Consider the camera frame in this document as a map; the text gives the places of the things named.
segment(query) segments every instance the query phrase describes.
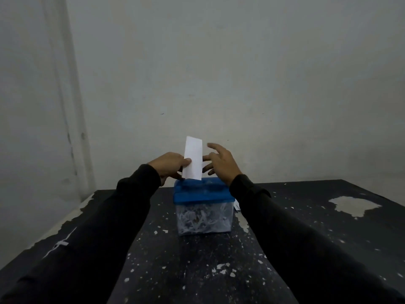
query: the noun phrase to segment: table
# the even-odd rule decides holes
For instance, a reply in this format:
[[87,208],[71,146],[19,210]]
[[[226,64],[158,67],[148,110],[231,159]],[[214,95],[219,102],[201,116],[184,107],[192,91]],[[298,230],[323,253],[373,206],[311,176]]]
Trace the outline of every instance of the table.
[[[343,180],[260,185],[277,204],[405,294],[403,206]],[[5,266],[0,271],[0,295],[112,192],[96,191],[83,213],[66,221],[57,235],[37,242]],[[160,188],[151,198],[149,215],[128,252],[109,303],[297,303],[251,229],[246,233],[236,216],[230,233],[179,237],[172,194],[172,188]],[[381,207],[356,219],[336,211],[329,202],[341,196],[367,199]]]

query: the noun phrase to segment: dark table top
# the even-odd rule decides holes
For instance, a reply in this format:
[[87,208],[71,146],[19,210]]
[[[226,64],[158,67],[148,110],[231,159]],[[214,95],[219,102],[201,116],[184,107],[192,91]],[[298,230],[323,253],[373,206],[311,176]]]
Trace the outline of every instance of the dark table top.
[[[276,203],[405,294],[403,206],[343,180],[261,186]],[[65,222],[57,235],[37,242],[5,266],[0,271],[0,295],[112,192],[96,191],[82,215]],[[263,255],[251,229],[246,233],[237,217],[230,233],[180,237],[172,194],[172,188],[160,188],[152,197],[149,215],[128,252],[109,303],[297,303]],[[329,202],[341,196],[366,199],[381,207],[354,218],[336,211],[336,205]]]

